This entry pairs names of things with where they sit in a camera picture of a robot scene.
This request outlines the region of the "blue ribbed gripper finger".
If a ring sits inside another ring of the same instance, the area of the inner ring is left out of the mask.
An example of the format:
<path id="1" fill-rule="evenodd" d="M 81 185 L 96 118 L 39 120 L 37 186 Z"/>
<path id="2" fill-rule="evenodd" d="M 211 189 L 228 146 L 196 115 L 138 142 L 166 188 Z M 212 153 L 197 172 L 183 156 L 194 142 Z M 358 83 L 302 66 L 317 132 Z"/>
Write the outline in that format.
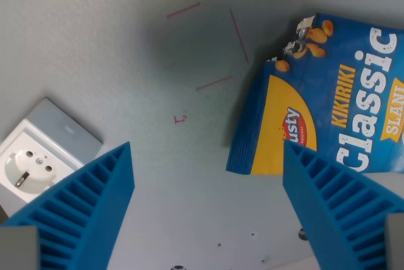
<path id="1" fill-rule="evenodd" d="M 283 187 L 321 269 L 387 269 L 384 224 L 403 211 L 403 198 L 291 141 Z"/>
<path id="2" fill-rule="evenodd" d="M 126 142 L 62 179 L 3 226 L 38 230 L 40 269 L 107 269 L 134 188 Z"/>

